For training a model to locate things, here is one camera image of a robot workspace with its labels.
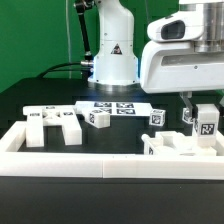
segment robot logo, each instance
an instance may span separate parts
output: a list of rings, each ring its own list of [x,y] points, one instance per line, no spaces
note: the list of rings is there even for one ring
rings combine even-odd
[[[121,49],[118,44],[114,47],[111,54],[120,54],[120,55],[122,54]]]

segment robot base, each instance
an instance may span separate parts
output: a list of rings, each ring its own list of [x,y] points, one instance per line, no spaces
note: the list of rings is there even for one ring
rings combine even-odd
[[[102,91],[108,92],[128,92],[136,89],[140,89],[140,83],[133,83],[131,85],[108,85],[108,84],[101,84],[97,82],[88,81],[88,86],[90,88],[99,89]]]

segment green screen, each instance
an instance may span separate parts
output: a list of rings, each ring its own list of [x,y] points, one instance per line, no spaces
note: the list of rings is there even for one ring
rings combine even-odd
[[[147,0],[150,21],[177,11],[178,0]],[[145,0],[120,0],[135,17],[134,52],[141,58],[146,34]],[[83,59],[84,48],[74,0],[69,0],[72,61]],[[99,49],[99,15],[96,7],[85,13],[93,54]],[[0,3],[0,92],[25,77],[68,62],[66,0],[1,0]],[[68,72],[47,77],[69,77]],[[73,73],[72,78],[80,78]]]

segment black table surface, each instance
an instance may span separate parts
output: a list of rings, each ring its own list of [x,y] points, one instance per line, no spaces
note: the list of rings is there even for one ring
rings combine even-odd
[[[192,103],[218,104],[215,92],[194,93]],[[96,129],[79,116],[82,146],[64,146],[59,127],[45,128],[45,147],[20,151],[67,153],[143,153],[141,135],[156,131],[190,134],[181,121],[184,104],[176,93],[149,95],[141,89],[108,93],[84,80],[23,79],[0,94],[0,136],[23,106],[74,105],[76,101],[144,102],[164,109],[166,123],[148,118],[111,117],[111,127]],[[219,130],[223,132],[223,121]],[[224,183],[211,180],[0,177],[0,223],[224,223]]]

